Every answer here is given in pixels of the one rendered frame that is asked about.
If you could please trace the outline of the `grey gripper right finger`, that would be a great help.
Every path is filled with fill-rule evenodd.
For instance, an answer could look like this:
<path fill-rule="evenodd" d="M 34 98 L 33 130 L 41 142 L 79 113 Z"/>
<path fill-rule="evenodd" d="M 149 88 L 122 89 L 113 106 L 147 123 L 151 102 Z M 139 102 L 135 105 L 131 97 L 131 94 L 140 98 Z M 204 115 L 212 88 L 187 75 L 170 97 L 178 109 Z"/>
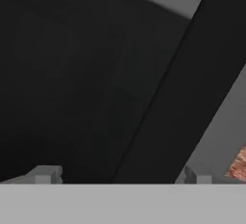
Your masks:
<path fill-rule="evenodd" d="M 186 165 L 181 175 L 177 178 L 176 184 L 246 185 L 246 182 L 238 180 L 237 178 L 212 175 L 204 167 L 190 167 L 189 165 Z"/>

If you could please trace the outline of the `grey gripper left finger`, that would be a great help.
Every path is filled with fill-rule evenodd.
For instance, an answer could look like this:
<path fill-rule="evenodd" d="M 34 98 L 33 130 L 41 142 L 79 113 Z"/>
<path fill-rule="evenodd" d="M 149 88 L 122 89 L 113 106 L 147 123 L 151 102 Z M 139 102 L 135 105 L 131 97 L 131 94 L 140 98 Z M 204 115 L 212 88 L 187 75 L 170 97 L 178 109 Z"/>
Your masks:
<path fill-rule="evenodd" d="M 38 184 L 51 185 L 62 183 L 62 167 L 60 165 L 39 165 L 26 175 L 18 176 L 2 182 L 6 184 Z"/>

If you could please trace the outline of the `black microwave door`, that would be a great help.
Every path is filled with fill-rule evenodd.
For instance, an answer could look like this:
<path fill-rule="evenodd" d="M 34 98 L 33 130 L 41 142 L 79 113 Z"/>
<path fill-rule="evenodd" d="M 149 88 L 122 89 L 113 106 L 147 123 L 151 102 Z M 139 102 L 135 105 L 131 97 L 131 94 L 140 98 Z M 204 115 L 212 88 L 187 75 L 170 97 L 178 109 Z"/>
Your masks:
<path fill-rule="evenodd" d="M 172 184 L 246 63 L 246 0 L 202 0 L 113 179 Z"/>

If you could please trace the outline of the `black microwave oven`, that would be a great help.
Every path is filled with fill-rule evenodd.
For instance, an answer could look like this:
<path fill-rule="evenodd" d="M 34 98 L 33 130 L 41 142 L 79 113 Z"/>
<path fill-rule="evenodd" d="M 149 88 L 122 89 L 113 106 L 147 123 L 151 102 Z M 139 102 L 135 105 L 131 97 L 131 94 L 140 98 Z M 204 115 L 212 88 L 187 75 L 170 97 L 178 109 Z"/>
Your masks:
<path fill-rule="evenodd" d="M 109 181 L 187 25 L 147 0 L 0 0 L 0 181 Z"/>

